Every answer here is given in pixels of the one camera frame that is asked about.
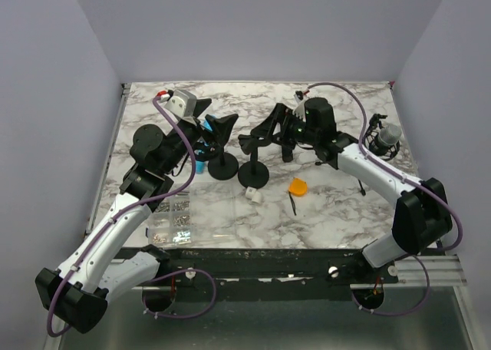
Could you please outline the black tripod shock mount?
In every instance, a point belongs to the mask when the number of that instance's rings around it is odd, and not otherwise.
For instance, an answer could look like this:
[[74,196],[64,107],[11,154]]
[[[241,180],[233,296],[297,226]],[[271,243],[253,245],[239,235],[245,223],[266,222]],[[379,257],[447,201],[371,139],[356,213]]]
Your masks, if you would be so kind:
[[322,162],[357,178],[387,202],[394,204],[400,197],[402,184],[396,180],[397,171],[388,161],[398,154],[400,140],[385,154],[374,152],[375,137],[388,125],[382,123],[384,118],[381,114],[373,115],[360,141],[349,134],[339,133],[329,144],[331,149]]

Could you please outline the black clip mic stand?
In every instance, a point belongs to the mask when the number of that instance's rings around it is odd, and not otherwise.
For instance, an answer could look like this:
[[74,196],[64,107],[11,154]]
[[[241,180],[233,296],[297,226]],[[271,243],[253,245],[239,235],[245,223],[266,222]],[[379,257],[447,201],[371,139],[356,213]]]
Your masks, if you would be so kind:
[[269,145],[269,142],[261,137],[243,134],[238,139],[242,152],[250,156],[249,161],[239,168],[239,182],[243,187],[261,189],[269,181],[269,170],[259,161],[259,148]]

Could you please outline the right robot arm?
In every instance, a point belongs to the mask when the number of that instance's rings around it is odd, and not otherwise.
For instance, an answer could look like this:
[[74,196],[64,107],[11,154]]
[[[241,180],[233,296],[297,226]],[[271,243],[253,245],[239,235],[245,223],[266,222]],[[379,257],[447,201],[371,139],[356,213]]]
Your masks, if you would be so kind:
[[443,184],[401,173],[379,158],[370,160],[355,137],[337,129],[334,108],[323,97],[303,100],[296,109],[277,103],[262,123],[239,136],[239,144],[244,154],[269,144],[288,152],[306,144],[322,163],[357,178],[394,208],[391,231],[366,245],[353,263],[362,282],[379,276],[392,260],[417,255],[453,227]]

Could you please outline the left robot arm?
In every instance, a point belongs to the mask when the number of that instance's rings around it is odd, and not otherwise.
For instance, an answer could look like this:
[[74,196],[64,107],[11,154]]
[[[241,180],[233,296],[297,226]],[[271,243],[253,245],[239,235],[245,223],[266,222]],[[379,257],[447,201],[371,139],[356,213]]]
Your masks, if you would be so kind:
[[85,334],[103,318],[121,294],[144,284],[172,282],[176,276],[200,269],[175,269],[168,253],[149,244],[119,266],[112,261],[130,235],[167,198],[184,191],[196,175],[196,163],[219,157],[229,142],[238,114],[199,116],[211,99],[160,92],[154,107],[172,130],[143,124],[133,134],[126,172],[110,209],[81,245],[56,269],[44,268],[35,278],[42,305],[48,310],[47,332],[52,338],[74,329]]

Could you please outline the silver microphone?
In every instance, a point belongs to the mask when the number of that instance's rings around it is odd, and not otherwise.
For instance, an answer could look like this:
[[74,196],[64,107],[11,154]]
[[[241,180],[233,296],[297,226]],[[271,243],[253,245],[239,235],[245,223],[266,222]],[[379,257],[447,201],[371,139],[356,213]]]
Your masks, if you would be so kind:
[[374,139],[374,152],[385,154],[392,146],[395,146],[402,135],[402,130],[394,124],[383,127]]

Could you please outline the black shock mount stand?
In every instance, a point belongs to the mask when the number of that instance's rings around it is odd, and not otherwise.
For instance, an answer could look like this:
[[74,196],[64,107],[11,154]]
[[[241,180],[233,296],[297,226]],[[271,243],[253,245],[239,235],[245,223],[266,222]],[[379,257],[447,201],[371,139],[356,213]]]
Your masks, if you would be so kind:
[[208,164],[207,170],[210,176],[216,180],[230,180],[239,170],[239,162],[235,156],[226,152],[219,146],[219,156],[216,158],[196,158],[198,161]]

